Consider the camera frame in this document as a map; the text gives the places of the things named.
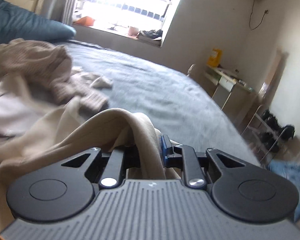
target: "electrical cord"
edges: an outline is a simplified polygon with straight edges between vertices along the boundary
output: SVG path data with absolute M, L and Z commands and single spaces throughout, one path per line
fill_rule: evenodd
M 255 0 L 253 0 L 252 12 L 251 12 L 251 15 L 250 15 L 250 21 L 249 21 L 249 27 L 250 27 L 250 30 L 252 30 L 252 31 L 255 30 L 256 28 L 258 28 L 258 27 L 261 25 L 261 23 L 263 22 L 264 16 L 265 16 L 265 15 L 267 14 L 267 12 L 268 12 L 268 10 L 264 11 L 262 20 L 261 20 L 261 22 L 259 23 L 259 25 L 258 25 L 257 27 L 255 27 L 255 28 L 252 28 L 252 27 L 251 27 L 251 18 L 252 18 L 252 15 L 253 15 L 254 4 L 255 4 Z

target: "gray bedsheet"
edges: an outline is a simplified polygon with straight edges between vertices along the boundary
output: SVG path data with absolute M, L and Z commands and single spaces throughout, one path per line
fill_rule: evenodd
M 114 80 L 107 108 L 146 114 L 169 138 L 196 151 L 218 148 L 258 165 L 229 119 L 191 78 L 170 68 L 121 52 L 63 42 L 73 65 Z

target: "round black pad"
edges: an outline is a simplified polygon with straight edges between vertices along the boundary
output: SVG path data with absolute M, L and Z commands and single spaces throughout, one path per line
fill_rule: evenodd
M 54 200 L 62 197 L 67 186 L 57 179 L 43 179 L 30 186 L 29 193 L 38 200 Z
M 222 161 L 218 153 L 211 153 L 221 173 L 212 186 L 211 196 L 221 210 L 251 223 L 273 223 L 292 217 L 299 194 L 290 181 L 242 160 L 236 166 L 235 157 L 221 153 Z
M 93 196 L 82 170 L 56 163 L 16 180 L 7 191 L 7 203 L 15 217 L 55 222 L 82 211 Z

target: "black shoe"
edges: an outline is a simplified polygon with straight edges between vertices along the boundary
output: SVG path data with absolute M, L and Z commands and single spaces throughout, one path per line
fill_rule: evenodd
M 271 138 L 266 143 L 264 143 L 265 148 L 269 151 L 272 147 L 272 145 L 275 144 L 275 139 Z M 280 147 L 277 145 L 277 143 L 273 146 L 271 152 L 277 153 L 279 152 Z
M 151 30 L 151 31 L 141 31 L 140 32 L 143 36 L 146 36 L 148 38 L 151 38 L 151 39 L 156 39 L 156 38 L 159 38 L 159 37 L 162 37 L 162 30 Z
M 260 133 L 260 134 L 259 134 L 259 138 L 260 138 L 260 141 L 261 141 L 262 143 L 266 143 L 266 142 L 269 141 L 271 138 L 273 138 L 273 134 L 270 133 L 270 132 Z
M 269 109 L 265 110 L 263 114 L 261 115 L 261 118 L 263 121 L 267 120 L 270 116 L 273 116 L 273 114 L 270 113 Z
M 279 129 L 279 131 L 277 132 L 278 136 L 280 136 L 280 134 L 284 131 L 284 133 L 281 136 L 281 139 L 284 141 L 288 141 L 290 138 L 293 139 L 294 137 L 294 132 L 295 132 L 295 128 L 292 125 L 287 125 L 286 127 L 282 127 L 281 129 Z
M 281 126 L 278 125 L 277 119 L 274 116 L 270 116 L 265 120 L 265 123 L 270 126 L 274 131 L 279 131 Z

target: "black plastic device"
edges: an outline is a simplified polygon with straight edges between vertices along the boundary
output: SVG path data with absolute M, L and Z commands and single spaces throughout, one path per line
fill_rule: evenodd
M 162 136 L 162 162 L 180 180 L 125 179 L 136 147 L 92 148 L 26 174 L 7 191 L 17 239 L 300 239 L 288 180 L 217 149 Z

